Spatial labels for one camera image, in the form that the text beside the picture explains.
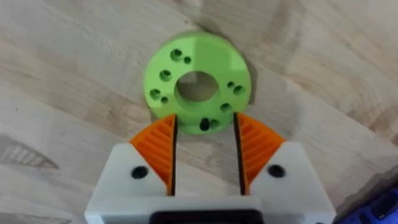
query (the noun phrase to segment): screw hole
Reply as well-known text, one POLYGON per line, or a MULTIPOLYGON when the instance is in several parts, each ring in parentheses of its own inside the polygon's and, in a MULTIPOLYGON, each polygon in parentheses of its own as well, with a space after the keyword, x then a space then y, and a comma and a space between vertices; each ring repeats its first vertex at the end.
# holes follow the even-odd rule
POLYGON ((159 77, 163 82, 168 82, 172 79, 172 74, 168 70, 163 70, 160 72, 159 77))
POLYGON ((163 96, 162 99, 160 99, 160 102, 166 104, 167 102, 169 102, 169 99, 166 96, 163 96))
POLYGON ((131 171, 131 177, 133 179, 142 179, 148 175, 148 168, 145 166, 137 166, 131 171))
POLYGON ((160 98, 160 91, 158 89, 153 89, 149 92, 149 95, 153 100, 158 100, 160 98))
POLYGON ((210 128, 211 129, 218 128, 219 125, 220 125, 220 122, 218 120, 216 120, 216 119, 212 119, 210 121, 210 128))
POLYGON ((184 63, 190 64, 191 63, 191 58, 190 57, 185 57, 184 58, 184 63))
POLYGON ((182 51, 180 49, 174 49, 170 52, 170 58, 174 62, 178 62, 179 60, 181 60, 181 56, 182 56, 182 51))
POLYGON ((228 88, 232 88, 232 87, 235 86, 235 83, 234 82, 228 82, 227 86, 228 86, 228 88))
POLYGON ((208 131, 210 129, 210 120, 208 118, 202 118, 199 124, 199 128, 202 131, 208 131))
POLYGON ((234 94, 235 95, 241 95, 242 93, 244 93, 244 88, 243 86, 236 86, 234 88, 234 94))
POLYGON ((285 176, 286 171, 280 165, 271 165, 268 167, 268 174, 275 178, 282 178, 285 176))
POLYGON ((229 104, 229 103, 223 103, 221 106, 220 106, 220 110, 222 111, 222 112, 229 112, 229 111, 231 111, 232 110, 232 106, 229 104))

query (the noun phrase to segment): wooden surface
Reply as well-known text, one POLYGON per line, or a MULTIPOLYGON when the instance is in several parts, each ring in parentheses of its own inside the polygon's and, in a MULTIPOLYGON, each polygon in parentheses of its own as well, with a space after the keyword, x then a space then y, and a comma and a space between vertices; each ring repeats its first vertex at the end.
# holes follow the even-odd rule
MULTIPOLYGON (((151 122, 147 61, 205 29, 244 54, 247 114, 306 148, 337 211, 398 172, 398 1, 0 1, 0 222, 84 223, 110 149, 151 122)), ((231 128, 181 134, 180 195, 237 194, 231 128)))

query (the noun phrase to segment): orange gripper pad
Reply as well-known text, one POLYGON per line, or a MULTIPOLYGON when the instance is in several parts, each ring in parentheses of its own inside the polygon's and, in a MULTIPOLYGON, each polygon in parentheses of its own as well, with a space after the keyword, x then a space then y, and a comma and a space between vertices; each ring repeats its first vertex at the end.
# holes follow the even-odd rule
POLYGON ((271 128, 249 116, 242 113, 236 113, 236 116, 245 184, 244 195, 247 195, 250 183, 285 140, 271 128))
POLYGON ((162 118, 130 140, 140 155, 167 186, 167 195, 174 195, 176 116, 162 118))

